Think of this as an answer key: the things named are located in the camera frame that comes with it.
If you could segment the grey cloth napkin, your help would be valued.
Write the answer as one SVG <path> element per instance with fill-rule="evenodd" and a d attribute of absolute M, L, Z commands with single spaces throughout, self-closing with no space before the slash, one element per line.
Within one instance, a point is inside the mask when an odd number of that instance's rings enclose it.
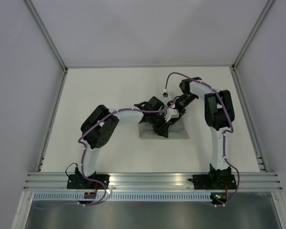
<path fill-rule="evenodd" d="M 185 111 L 169 108 L 162 113 L 145 114 L 139 123 L 141 139 L 189 139 L 182 116 Z"/>

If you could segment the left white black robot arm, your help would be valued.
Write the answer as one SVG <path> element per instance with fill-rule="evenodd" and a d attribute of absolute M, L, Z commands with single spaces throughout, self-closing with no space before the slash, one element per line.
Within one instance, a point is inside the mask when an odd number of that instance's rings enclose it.
<path fill-rule="evenodd" d="M 135 104 L 129 108 L 109 109 L 99 105 L 81 125 L 82 136 L 78 143 L 84 146 L 80 167 L 76 173 L 78 184 L 84 189 L 94 185 L 96 162 L 100 150 L 112 137 L 115 129 L 127 124 L 147 124 L 152 132 L 158 136 L 168 138 L 169 129 L 182 116 L 178 110 L 177 100 L 170 100 L 167 104 L 157 97 L 149 101 Z"/>

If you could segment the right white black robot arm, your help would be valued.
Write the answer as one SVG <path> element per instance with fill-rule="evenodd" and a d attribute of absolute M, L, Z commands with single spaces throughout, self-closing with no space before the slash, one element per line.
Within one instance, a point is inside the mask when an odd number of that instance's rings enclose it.
<path fill-rule="evenodd" d="M 235 177 L 228 162 L 228 137 L 234 131 L 232 122 L 235 119 L 230 92 L 218 92 L 198 77 L 182 80 L 179 87 L 183 98 L 179 98 L 176 105 L 184 108 L 192 98 L 202 99 L 204 119 L 212 134 L 213 153 L 209 172 L 193 175 L 189 181 L 193 183 L 195 190 L 236 189 Z"/>

